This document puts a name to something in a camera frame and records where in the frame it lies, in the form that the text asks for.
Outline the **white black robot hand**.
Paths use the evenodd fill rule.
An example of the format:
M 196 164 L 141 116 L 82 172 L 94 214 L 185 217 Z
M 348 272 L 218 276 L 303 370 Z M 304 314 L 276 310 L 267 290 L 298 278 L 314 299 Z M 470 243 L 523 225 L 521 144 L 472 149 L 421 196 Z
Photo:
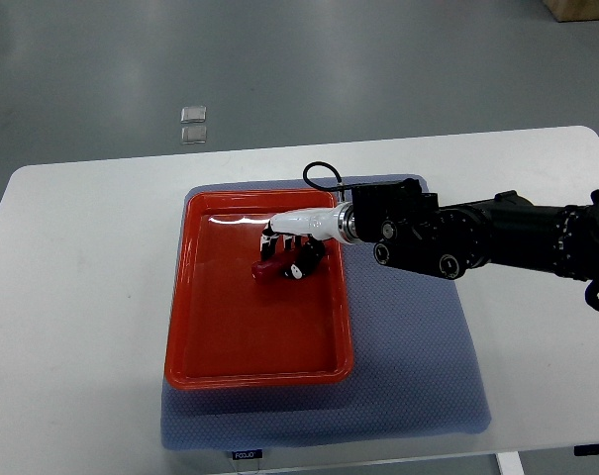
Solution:
M 273 215 L 265 225 L 259 243 L 260 261 L 274 258 L 277 242 L 283 238 L 284 251 L 295 258 L 281 264 L 287 278 L 301 280 L 312 274 L 326 254 L 325 241 L 354 243 L 353 206 L 343 202 L 334 208 L 305 208 Z

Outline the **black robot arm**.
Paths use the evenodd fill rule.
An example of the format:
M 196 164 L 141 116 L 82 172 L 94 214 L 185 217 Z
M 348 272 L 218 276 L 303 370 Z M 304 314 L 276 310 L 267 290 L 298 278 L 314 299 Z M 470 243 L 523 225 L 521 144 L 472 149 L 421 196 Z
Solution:
M 488 263 L 551 273 L 588 284 L 586 304 L 599 312 L 599 189 L 588 205 L 536 206 L 516 191 L 440 206 L 413 178 L 346 184 L 351 197 L 340 229 L 371 242 L 387 267 L 447 280 Z

